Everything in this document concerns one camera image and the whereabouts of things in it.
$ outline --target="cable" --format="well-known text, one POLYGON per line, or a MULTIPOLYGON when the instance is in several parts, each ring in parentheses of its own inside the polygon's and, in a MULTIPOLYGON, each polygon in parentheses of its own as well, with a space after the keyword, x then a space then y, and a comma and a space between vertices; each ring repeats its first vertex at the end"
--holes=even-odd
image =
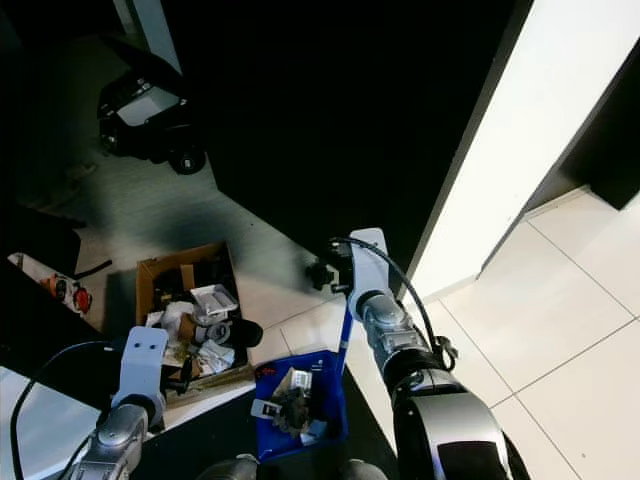
POLYGON ((69 458, 69 461, 64 466, 64 469, 62 470, 62 473, 58 477, 58 480, 64 480, 66 478, 66 476, 69 475, 69 472, 71 471, 71 467, 73 467, 73 462, 76 461, 76 458, 78 457, 78 455, 80 455, 80 452, 82 451, 84 446, 89 442, 89 439, 91 438, 91 435, 93 435, 93 432, 91 432, 89 435, 87 435, 85 437, 85 439, 82 441, 82 443, 80 445, 78 445, 78 448, 76 448, 75 452, 73 452, 71 454, 71 458, 69 458))
POLYGON ((413 301, 416 302, 418 306, 418 310, 420 311, 420 315, 422 316, 422 321, 424 323, 424 328, 427 330, 427 337, 429 337, 429 344, 431 345, 431 350, 434 354, 442 357, 442 351, 440 345, 436 341, 436 337, 433 334, 433 328, 431 327, 431 321, 429 320, 429 315, 427 315, 427 310, 424 308, 424 304, 420 297, 418 296, 418 292, 416 292, 413 285, 411 285, 411 280, 407 278, 402 269, 398 266, 396 262, 394 262, 391 257, 389 257, 386 253, 380 250, 375 245, 370 244, 369 242, 365 242, 364 240, 360 240, 358 238, 353 237, 334 237, 330 240, 331 243, 349 243, 352 245, 358 245, 359 247, 366 248, 367 250, 372 251, 378 257, 383 259, 385 262, 389 264, 389 266, 395 271, 396 275, 400 278, 402 283, 407 287, 409 293, 413 297, 413 301))
POLYGON ((436 381, 433 379, 433 373, 431 373, 430 368, 427 368, 427 373, 429 374, 429 378, 431 379, 431 386, 433 387, 433 391, 435 393, 438 393, 438 387, 436 385, 436 381))
POLYGON ((95 267, 90 268, 89 270, 85 270, 84 272, 80 272, 80 273, 75 273, 73 275, 73 278, 75 280, 80 280, 81 278, 88 277, 89 275, 93 275, 94 273, 98 273, 100 270, 104 270, 105 268, 110 267, 111 265, 113 265, 113 261, 107 260, 105 262, 102 262, 100 265, 96 265, 95 267))
POLYGON ((20 394, 16 405, 13 407, 13 412, 11 413, 11 426, 10 426, 10 436, 11 436, 11 458, 13 460, 13 473, 16 477, 16 480, 24 480, 24 473, 22 472, 22 465, 20 463, 20 451, 18 450, 18 415, 20 414, 20 409, 22 408, 22 404, 27 399, 27 395, 33 389, 34 385, 38 381, 38 379, 42 376, 44 371, 59 357, 64 355, 65 353, 71 352, 73 350, 78 350, 80 348, 89 347, 89 346, 98 346, 101 345, 103 347, 109 346, 110 343, 103 340, 94 340, 90 342, 82 342, 76 343, 75 345, 69 345, 66 348, 63 348, 58 353, 56 353, 53 357, 51 357, 47 362, 38 370, 33 378, 29 381, 24 390, 20 394))

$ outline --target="blue bin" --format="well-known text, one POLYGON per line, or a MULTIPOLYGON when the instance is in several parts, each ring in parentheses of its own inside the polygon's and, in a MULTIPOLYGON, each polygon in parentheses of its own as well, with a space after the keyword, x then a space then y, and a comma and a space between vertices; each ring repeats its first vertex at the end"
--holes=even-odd
POLYGON ((256 398, 269 400, 280 381, 289 371, 290 367, 297 370, 313 372, 311 383, 311 401, 319 401, 316 405, 327 421, 327 433, 318 443, 305 447, 300 437, 293 438, 284 433, 279 427, 274 427, 271 420, 256 419, 258 436, 258 459, 265 461, 296 453, 303 448, 316 448, 328 443, 335 443, 346 438, 348 433, 347 406, 342 389, 342 372, 344 361, 351 335, 352 319, 349 311, 345 313, 344 324, 340 342, 340 350, 336 354, 329 350, 307 353, 282 358, 261 365, 260 369, 272 368, 274 374, 261 376, 256 381, 256 398))

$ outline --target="black wall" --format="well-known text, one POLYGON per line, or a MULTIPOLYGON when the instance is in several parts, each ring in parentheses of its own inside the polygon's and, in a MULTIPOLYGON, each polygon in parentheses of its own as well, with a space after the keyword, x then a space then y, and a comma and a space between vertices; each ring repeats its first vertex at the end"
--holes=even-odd
POLYGON ((594 113, 560 171, 621 209, 640 190, 640 42, 594 113))
POLYGON ((407 268, 516 2, 414 3, 165 0, 219 188, 316 253, 380 226, 407 268))
POLYGON ((2 6, 27 49, 122 31, 113 0, 2 0, 2 6))

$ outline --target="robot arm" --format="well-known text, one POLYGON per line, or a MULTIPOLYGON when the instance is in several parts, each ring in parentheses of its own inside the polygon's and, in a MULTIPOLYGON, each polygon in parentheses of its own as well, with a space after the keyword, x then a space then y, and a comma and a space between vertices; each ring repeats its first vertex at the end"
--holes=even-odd
POLYGON ((72 480, 126 479, 138 466, 148 428, 162 420, 165 409, 160 373, 167 338, 167 332, 158 328, 131 330, 113 410, 91 435, 87 453, 72 470, 72 480))
MULTIPOLYGON (((353 232, 386 253, 380 229, 353 232)), ((388 286, 388 265, 351 247, 348 308, 361 321, 391 396, 402 478, 510 479, 507 447, 489 408, 445 368, 388 286)))

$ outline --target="black cloth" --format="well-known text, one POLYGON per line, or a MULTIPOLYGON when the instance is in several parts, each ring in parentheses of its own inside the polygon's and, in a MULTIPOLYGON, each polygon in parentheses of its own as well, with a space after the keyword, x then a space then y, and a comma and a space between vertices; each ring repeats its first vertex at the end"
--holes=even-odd
MULTIPOLYGON (((0 259, 0 279, 0 365, 32 377, 63 348, 105 339, 6 259, 0 259)), ((40 382, 104 409, 117 390, 119 374, 120 355, 93 348, 61 357, 40 382)))
MULTIPOLYGON (((350 458, 378 466, 389 480, 399 478, 396 457, 348 369, 343 386, 349 435, 344 442, 305 449, 262 464, 258 479, 336 479, 350 458)), ((256 424, 249 415, 255 392, 213 409, 152 440, 132 480, 195 479, 212 464, 240 453, 256 455, 256 424)))
POLYGON ((26 253, 69 277, 76 271, 80 237, 69 220, 19 205, 2 212, 0 254, 26 253))

